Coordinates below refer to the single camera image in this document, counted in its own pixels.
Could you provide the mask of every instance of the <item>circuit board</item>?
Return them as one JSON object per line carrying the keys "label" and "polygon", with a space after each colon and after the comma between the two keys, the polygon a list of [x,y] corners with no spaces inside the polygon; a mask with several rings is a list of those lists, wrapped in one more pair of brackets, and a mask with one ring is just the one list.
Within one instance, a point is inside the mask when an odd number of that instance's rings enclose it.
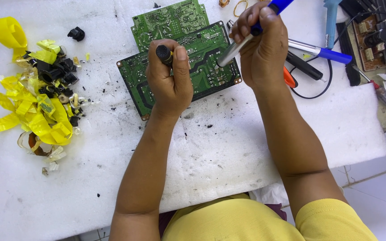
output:
{"label": "circuit board", "polygon": [[[222,89],[242,82],[236,60],[214,69],[218,56],[230,45],[222,21],[175,39],[189,55],[193,100],[199,100]],[[142,52],[117,62],[117,67],[129,90],[141,119],[150,118],[155,98],[145,76],[148,52]]]}
{"label": "circuit board", "polygon": [[132,18],[131,27],[139,52],[155,39],[177,39],[209,25],[205,6],[186,0]]}
{"label": "circuit board", "polygon": [[363,65],[363,69],[365,71],[386,67],[386,61],[384,57],[386,42],[384,44],[382,43],[380,46],[375,46],[372,48],[364,44],[364,38],[369,33],[372,33],[373,31],[377,30],[377,22],[378,21],[376,19],[375,14],[366,18],[360,24],[356,24],[356,22],[353,22],[354,32],[360,52],[360,58]]}

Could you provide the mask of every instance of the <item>blue screwdriver handle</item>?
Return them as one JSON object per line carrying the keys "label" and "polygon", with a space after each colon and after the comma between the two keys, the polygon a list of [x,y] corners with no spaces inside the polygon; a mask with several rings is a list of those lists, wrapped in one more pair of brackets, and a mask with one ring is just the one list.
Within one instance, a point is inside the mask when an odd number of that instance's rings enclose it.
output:
{"label": "blue screwdriver handle", "polygon": [[324,0],[327,8],[327,24],[325,27],[325,48],[332,49],[335,43],[336,16],[338,5],[342,0]]}
{"label": "blue screwdriver handle", "polygon": [[[279,15],[284,9],[288,7],[294,0],[273,0],[269,3],[268,7],[271,8],[276,15]],[[259,36],[263,32],[260,21],[257,21],[251,26],[251,34],[253,36]]]}

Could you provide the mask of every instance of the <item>yellow shirt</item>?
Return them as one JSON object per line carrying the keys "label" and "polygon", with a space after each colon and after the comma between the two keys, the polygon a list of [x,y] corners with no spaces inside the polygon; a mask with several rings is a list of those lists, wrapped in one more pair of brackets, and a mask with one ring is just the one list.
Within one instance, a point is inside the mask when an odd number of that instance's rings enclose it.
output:
{"label": "yellow shirt", "polygon": [[336,199],[304,205],[296,227],[246,195],[215,201],[178,210],[162,241],[377,241],[351,206]]}

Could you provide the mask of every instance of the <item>hand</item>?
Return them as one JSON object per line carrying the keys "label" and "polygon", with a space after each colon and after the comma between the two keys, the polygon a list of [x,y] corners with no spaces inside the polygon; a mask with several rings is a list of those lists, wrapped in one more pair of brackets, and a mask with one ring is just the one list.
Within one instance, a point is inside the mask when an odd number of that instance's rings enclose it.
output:
{"label": "hand", "polygon": [[[156,55],[156,48],[165,45],[174,52],[172,70],[164,65]],[[193,98],[193,86],[190,79],[189,57],[186,49],[171,39],[154,40],[148,50],[147,76],[156,103],[153,114],[164,118],[179,118],[190,105]]]}
{"label": "hand", "polygon": [[245,10],[230,30],[229,36],[240,43],[257,21],[263,33],[241,50],[241,71],[245,83],[254,91],[284,85],[283,68],[288,52],[287,28],[280,16],[259,2]]}

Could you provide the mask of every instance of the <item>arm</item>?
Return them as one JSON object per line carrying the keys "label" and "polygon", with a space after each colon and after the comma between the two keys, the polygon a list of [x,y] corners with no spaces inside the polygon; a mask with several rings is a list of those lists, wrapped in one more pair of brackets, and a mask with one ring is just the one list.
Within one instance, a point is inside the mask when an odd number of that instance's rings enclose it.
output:
{"label": "arm", "polygon": [[287,28],[261,2],[244,11],[230,33],[241,42],[260,20],[263,34],[241,52],[245,83],[257,99],[272,159],[288,194],[294,219],[309,202],[331,198],[347,203],[327,165],[323,147],[297,110],[283,79],[288,51]]}
{"label": "arm", "polygon": [[[155,54],[161,44],[174,51],[174,76],[170,76],[170,68]],[[159,204],[165,185],[169,143],[175,123],[193,97],[184,47],[168,39],[153,41],[148,58],[146,75],[156,104],[120,184],[111,241],[160,240]]]}

